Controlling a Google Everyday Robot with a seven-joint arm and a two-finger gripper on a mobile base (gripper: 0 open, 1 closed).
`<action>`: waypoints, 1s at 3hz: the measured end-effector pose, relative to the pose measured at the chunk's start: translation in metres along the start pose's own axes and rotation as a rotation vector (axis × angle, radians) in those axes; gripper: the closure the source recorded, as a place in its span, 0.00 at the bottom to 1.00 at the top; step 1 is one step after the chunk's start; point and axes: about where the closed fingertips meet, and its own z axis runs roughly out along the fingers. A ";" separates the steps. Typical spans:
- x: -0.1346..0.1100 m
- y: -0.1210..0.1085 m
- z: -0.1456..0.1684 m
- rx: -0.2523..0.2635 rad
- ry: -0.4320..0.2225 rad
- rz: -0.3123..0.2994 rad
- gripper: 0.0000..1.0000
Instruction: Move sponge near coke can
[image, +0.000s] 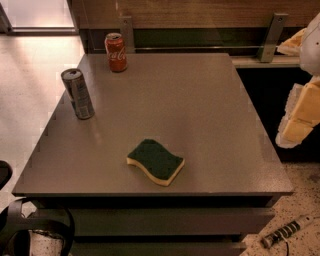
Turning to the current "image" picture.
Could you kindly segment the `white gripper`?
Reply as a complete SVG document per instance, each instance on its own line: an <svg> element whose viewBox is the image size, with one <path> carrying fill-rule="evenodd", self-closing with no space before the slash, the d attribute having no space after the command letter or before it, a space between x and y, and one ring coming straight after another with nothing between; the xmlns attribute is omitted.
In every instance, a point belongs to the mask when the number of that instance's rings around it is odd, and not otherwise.
<svg viewBox="0 0 320 256"><path fill-rule="evenodd" d="M300 67L313 76L320 75L320 13L292 37L282 42L277 51L298 56ZM320 123L320 79L313 77L305 85L295 83L289 92L275 139L281 148L294 148Z"/></svg>

